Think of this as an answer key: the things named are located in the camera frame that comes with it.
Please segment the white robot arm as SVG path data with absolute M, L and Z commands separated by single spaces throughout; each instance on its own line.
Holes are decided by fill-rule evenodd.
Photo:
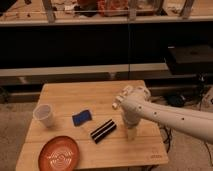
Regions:
M 134 129 L 141 119 L 146 119 L 213 144 L 213 113 L 152 103 L 150 97 L 145 86 L 126 86 L 116 96 L 128 129 Z

